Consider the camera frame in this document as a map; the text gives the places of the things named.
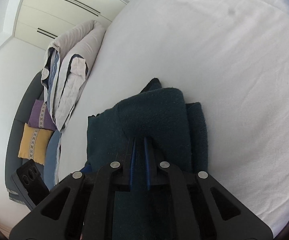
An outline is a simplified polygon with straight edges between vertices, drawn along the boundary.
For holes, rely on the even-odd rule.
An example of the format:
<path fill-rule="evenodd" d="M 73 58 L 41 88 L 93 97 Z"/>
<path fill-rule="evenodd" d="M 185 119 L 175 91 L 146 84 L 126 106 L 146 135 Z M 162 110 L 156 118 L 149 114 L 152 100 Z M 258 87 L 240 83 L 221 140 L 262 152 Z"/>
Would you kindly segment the dark green knit sweater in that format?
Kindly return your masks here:
<path fill-rule="evenodd" d="M 145 179 L 145 140 L 158 161 L 169 161 L 190 173 L 208 169 L 208 136 L 200 103 L 185 103 L 182 92 L 152 79 L 137 95 L 103 113 L 89 116 L 87 161 L 97 171 L 123 161 L 130 139 L 136 139 L 130 192 L 115 196 L 113 239 L 173 239 L 169 188 L 153 191 Z"/>

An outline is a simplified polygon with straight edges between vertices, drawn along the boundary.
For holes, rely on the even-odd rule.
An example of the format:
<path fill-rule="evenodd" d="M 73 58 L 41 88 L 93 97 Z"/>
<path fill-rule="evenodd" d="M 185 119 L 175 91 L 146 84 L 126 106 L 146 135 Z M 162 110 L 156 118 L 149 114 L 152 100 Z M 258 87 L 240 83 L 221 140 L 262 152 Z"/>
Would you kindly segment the yellow cushion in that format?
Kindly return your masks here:
<path fill-rule="evenodd" d="M 44 165 L 47 146 L 53 133 L 52 130 L 33 128 L 25 124 L 18 157 L 33 159 L 35 163 Z"/>

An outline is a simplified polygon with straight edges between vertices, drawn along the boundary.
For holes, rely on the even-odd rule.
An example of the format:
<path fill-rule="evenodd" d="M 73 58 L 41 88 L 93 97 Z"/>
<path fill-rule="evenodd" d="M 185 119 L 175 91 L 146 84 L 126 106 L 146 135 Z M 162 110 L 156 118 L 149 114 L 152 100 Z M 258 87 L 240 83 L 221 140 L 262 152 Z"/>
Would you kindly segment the dark grey headboard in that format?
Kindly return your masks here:
<path fill-rule="evenodd" d="M 29 117 L 34 105 L 35 100 L 38 100 L 44 94 L 44 87 L 41 84 L 41 72 L 38 72 L 31 84 L 27 88 L 15 115 L 10 137 L 8 141 L 8 147 L 6 152 L 6 163 L 5 163 L 5 185 L 9 192 L 9 198 L 17 203 L 22 203 L 23 200 L 20 198 L 15 188 L 14 183 L 11 180 L 12 174 L 21 167 L 24 163 L 29 161 L 28 159 L 22 159 L 18 157 L 20 143 L 23 135 L 25 124 L 28 124 Z M 44 165 L 35 163 L 38 170 L 43 175 Z"/>

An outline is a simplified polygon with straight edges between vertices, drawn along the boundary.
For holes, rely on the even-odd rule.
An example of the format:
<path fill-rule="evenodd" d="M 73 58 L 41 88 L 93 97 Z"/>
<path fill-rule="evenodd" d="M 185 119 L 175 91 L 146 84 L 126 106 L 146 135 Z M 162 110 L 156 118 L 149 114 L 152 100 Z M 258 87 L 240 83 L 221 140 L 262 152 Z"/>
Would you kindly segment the purple cushion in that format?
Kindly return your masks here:
<path fill-rule="evenodd" d="M 56 130 L 56 126 L 53 123 L 47 106 L 43 100 L 35 100 L 29 117 L 28 126 L 51 131 Z"/>

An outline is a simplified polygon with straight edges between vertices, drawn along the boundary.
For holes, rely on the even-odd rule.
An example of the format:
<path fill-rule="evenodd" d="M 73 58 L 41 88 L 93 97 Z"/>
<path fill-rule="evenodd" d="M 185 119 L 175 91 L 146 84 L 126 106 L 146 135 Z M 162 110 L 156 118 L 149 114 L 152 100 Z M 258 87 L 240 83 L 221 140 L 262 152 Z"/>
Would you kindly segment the cream wardrobe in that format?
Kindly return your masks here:
<path fill-rule="evenodd" d="M 41 49 L 68 29 L 89 20 L 104 28 L 128 0 L 20 0 L 14 36 Z"/>

